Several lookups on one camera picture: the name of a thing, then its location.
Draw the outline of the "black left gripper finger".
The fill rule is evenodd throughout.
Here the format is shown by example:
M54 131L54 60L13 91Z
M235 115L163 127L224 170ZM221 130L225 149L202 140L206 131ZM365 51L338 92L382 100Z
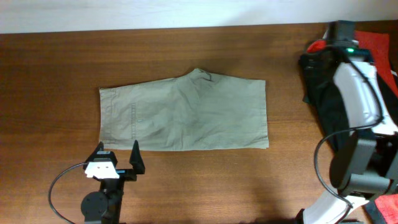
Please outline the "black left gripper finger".
M102 142L99 142L95 150L89 155L89 157L86 159L87 162L91 162L94 160L98 152L101 152L104 150L104 144Z
M129 163L132 165L132 169L136 174L145 174L146 167L144 165L137 140L134 141Z

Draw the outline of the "khaki shorts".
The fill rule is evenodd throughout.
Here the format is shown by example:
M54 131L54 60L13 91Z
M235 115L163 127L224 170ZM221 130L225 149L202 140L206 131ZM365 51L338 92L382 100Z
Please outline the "khaki shorts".
M99 140L108 149L194 151L269 147L266 83L196 68L102 88Z

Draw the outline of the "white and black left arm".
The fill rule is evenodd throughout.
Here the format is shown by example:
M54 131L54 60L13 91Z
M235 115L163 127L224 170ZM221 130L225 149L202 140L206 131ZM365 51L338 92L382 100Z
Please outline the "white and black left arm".
M99 190L90 192L81 202L81 213L87 224L118 224L124 195L124 184L137 180L134 169L117 169L118 160L99 142L85 161L83 170L89 179L99 182Z

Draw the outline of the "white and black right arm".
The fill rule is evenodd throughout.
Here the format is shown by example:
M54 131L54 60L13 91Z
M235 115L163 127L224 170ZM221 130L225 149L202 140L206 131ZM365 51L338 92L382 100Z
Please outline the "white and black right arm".
M397 190L397 125L379 88L376 54L353 22L332 22L299 65L305 99L337 154L330 165L331 185L296 222L338 223L354 210L355 200L366 203ZM144 170L141 149L267 148L265 85L197 68L133 86L126 118L134 142L132 165Z

